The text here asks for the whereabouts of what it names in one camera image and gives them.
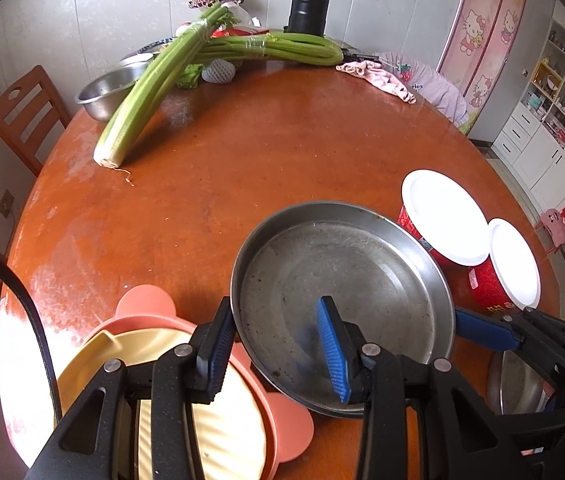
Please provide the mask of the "pink cloth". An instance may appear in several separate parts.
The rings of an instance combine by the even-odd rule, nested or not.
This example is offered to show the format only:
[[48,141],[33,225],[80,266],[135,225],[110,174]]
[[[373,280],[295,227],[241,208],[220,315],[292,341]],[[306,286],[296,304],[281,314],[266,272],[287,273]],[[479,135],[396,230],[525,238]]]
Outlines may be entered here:
[[407,104],[416,103],[416,96],[396,76],[385,70],[379,62],[353,61],[337,65],[335,69],[341,73],[366,80],[371,86],[390,96],[396,96]]

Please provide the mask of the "shiny steel bowl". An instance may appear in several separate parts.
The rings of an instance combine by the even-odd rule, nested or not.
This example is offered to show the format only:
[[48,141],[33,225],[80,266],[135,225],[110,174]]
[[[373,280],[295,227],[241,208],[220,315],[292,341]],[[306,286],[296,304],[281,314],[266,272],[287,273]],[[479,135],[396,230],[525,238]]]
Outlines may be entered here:
[[549,396],[545,382],[512,351],[491,356],[487,373],[487,405],[496,415],[544,411]]

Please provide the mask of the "green leafy vegetable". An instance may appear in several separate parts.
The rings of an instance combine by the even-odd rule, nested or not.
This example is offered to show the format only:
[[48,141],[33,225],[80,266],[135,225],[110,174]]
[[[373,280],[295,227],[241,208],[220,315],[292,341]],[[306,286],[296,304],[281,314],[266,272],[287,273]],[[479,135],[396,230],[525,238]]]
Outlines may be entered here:
[[176,80],[176,87],[179,89],[194,89],[197,88],[199,80],[203,72],[203,64],[189,64],[184,69],[183,73]]

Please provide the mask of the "orange bear-shaped plate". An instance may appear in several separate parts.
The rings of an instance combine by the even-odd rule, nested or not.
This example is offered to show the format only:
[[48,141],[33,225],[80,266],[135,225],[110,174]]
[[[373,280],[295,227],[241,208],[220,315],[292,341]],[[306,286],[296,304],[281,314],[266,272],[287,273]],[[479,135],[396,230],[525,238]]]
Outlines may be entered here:
[[[166,290],[156,285],[142,284],[125,292],[112,318],[100,323],[87,338],[96,337],[101,330],[119,335],[147,328],[171,328],[191,334],[196,324],[177,314],[174,301]],[[249,385],[263,415],[267,458],[262,477],[273,479],[280,464],[295,460],[311,444],[314,436],[313,419],[307,408],[288,396],[265,388],[252,370],[252,361],[240,342],[232,347],[230,364]]]

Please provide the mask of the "black thermos bottle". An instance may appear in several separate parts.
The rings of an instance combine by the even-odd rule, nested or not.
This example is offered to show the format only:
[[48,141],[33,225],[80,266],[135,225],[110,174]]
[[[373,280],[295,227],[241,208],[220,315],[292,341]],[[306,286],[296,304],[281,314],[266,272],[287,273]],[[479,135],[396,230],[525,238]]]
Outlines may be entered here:
[[291,0],[291,9],[285,32],[297,32],[322,37],[330,0]]

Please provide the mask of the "celery bunch right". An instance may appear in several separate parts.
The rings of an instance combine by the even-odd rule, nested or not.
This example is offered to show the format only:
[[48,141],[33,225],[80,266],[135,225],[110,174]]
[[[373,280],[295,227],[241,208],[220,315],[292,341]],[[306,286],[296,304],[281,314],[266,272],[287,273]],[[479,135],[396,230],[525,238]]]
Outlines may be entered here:
[[278,60],[313,66],[343,63],[342,49],[332,40],[298,32],[266,32],[248,36],[223,36],[210,39],[194,58],[194,63],[225,61]]

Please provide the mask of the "celery bunch left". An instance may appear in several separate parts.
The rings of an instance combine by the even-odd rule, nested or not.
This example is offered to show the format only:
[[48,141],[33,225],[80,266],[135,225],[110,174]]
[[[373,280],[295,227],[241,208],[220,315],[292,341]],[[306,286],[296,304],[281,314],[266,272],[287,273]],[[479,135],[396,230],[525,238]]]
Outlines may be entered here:
[[234,23],[228,6],[214,3],[149,64],[100,134],[94,151],[94,161],[99,166],[122,166],[139,134],[212,33],[220,26]]

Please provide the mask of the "brown wooden chair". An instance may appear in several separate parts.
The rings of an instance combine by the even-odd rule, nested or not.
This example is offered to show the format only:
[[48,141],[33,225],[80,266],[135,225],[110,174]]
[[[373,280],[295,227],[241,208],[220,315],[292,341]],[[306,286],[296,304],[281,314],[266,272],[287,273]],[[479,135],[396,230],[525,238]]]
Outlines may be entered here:
[[66,128],[68,109],[43,66],[36,65],[0,95],[0,138],[35,177],[37,152],[56,125]]

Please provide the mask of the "steel round pan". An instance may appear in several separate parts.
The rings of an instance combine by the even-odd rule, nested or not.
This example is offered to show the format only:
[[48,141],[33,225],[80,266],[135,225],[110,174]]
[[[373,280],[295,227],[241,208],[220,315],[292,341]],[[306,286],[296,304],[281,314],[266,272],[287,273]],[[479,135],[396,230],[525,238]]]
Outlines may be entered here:
[[309,410],[360,418],[334,393],[319,341],[316,306],[394,354],[420,363],[448,358],[455,307],[434,259],[395,222],[362,206],[297,204],[264,220],[243,243],[230,301],[244,349],[279,392]]

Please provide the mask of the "white shelf cabinet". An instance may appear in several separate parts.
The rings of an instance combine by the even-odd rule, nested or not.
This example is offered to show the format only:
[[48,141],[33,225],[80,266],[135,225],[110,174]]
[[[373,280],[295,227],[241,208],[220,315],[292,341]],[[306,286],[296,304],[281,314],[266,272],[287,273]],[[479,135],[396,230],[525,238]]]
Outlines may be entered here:
[[565,25],[553,20],[521,99],[491,149],[538,212],[565,207]]

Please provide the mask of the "pink child stool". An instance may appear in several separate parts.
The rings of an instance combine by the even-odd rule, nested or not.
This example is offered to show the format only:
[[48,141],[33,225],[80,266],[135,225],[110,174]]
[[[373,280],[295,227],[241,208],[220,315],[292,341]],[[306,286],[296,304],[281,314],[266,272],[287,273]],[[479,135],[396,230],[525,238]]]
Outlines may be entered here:
[[551,255],[565,244],[565,220],[560,211],[548,209],[543,212],[535,223],[534,230],[544,230],[548,233],[551,246],[546,248],[546,254]]

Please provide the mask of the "wall power socket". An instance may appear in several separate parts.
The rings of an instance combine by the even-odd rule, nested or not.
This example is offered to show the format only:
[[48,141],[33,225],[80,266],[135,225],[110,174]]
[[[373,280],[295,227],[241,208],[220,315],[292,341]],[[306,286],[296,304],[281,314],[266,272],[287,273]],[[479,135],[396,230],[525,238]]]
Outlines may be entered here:
[[2,193],[2,198],[0,199],[0,214],[4,218],[8,218],[10,214],[13,213],[14,196],[9,190],[5,190]]

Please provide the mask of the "steel mixing bowl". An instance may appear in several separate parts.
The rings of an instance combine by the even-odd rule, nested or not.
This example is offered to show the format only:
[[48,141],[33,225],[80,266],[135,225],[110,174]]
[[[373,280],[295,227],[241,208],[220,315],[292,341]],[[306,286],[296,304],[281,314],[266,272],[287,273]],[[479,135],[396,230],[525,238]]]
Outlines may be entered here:
[[78,92],[76,104],[97,122],[108,122],[148,66],[145,61],[112,68]]

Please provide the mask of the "yellow shell-shaped plate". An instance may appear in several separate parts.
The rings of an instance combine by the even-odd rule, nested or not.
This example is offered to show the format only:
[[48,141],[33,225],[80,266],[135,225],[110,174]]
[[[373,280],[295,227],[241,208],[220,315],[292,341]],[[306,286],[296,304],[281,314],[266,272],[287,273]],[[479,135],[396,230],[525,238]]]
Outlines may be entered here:
[[[177,328],[145,328],[119,335],[101,330],[60,374],[58,386],[63,411],[69,411],[105,362],[113,359],[127,365],[150,362],[189,339],[189,333]],[[261,478],[267,458],[264,419],[235,361],[229,362],[222,390],[213,402],[196,404],[192,409],[204,477]]]

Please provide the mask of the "pink clothing on chair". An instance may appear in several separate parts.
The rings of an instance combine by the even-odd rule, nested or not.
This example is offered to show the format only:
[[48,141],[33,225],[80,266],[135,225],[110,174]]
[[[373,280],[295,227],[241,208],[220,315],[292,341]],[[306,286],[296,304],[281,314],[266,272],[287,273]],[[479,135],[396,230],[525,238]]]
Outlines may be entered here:
[[405,87],[416,91],[457,128],[470,116],[468,103],[460,91],[435,68],[401,53],[377,53],[383,67],[396,76]]

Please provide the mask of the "celery bunch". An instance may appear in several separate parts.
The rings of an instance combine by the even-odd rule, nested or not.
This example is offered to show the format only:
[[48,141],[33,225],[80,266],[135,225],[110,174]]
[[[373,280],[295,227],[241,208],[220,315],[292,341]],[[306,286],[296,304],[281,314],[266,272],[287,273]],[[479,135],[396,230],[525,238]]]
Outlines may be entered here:
[[220,26],[234,23],[228,6],[214,3],[149,64],[100,134],[94,151],[94,161],[99,166],[122,166],[139,134],[212,33]]
[[266,32],[248,36],[223,36],[210,39],[194,58],[194,63],[225,61],[278,60],[313,66],[343,63],[342,49],[332,40],[298,32]]

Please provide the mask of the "red paper bowl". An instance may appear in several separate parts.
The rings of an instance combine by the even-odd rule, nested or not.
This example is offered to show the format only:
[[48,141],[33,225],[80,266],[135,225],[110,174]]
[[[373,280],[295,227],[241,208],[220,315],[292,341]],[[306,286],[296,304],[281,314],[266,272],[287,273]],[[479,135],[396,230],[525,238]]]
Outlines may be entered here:
[[509,313],[539,305],[537,262],[522,234],[507,220],[488,222],[488,254],[468,273],[476,305],[489,313]]
[[407,174],[401,184],[397,223],[443,269],[477,266],[488,256],[482,209],[456,181],[429,169]]

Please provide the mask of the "pink Hello Kitty wardrobe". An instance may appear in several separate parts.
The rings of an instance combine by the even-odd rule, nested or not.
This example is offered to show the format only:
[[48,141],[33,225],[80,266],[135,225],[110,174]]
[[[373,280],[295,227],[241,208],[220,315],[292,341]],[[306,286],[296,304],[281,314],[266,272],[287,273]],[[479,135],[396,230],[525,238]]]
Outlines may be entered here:
[[495,89],[517,36],[526,0],[461,0],[439,72],[467,103],[467,134]]

